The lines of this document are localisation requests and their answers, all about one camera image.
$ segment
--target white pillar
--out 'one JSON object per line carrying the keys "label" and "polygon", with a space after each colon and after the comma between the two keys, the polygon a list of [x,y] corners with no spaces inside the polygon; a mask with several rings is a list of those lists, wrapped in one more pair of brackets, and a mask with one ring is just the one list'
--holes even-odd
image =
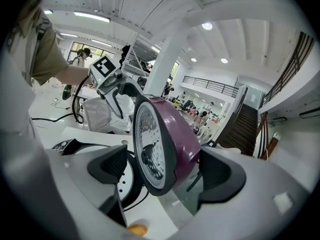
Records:
{"label": "white pillar", "polygon": [[181,20],[170,32],[154,62],[143,93],[161,95],[189,30],[190,26]]}
{"label": "white pillar", "polygon": [[224,103],[224,105],[223,105],[223,107],[222,107],[222,109],[221,109],[221,111],[219,113],[219,116],[218,116],[219,119],[222,119],[224,117],[224,114],[225,114],[225,111],[227,109],[227,105],[228,104],[229,104],[228,102]]}

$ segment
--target round ceiling light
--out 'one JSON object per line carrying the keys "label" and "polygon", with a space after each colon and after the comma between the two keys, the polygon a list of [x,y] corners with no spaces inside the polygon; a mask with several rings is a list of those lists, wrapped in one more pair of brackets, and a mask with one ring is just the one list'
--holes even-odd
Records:
{"label": "round ceiling light", "polygon": [[202,24],[202,27],[203,27],[205,30],[211,30],[211,29],[212,29],[212,24],[211,24],[210,22],[203,23],[203,24]]}

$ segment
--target purple waffle maker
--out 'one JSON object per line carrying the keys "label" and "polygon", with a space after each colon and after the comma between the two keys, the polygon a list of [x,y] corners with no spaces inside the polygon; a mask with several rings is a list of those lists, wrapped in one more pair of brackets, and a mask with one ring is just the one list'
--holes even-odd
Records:
{"label": "purple waffle maker", "polygon": [[183,182],[201,149],[186,120],[169,102],[154,95],[136,99],[133,144],[141,177],[153,196],[164,195]]}

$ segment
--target shirt sleeve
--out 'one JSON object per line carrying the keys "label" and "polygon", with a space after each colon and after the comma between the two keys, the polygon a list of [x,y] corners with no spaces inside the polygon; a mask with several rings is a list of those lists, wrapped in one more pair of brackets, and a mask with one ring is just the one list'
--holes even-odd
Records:
{"label": "shirt sleeve", "polygon": [[43,85],[51,77],[68,67],[57,44],[56,33],[50,27],[42,37],[35,55],[32,77]]}

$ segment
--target staircase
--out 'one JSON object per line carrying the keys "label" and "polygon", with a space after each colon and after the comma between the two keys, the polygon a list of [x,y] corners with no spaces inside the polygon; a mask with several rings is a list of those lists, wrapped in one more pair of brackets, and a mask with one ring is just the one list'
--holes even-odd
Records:
{"label": "staircase", "polygon": [[218,143],[224,148],[238,148],[243,155],[252,157],[255,150],[257,127],[258,111],[242,104],[234,123]]}

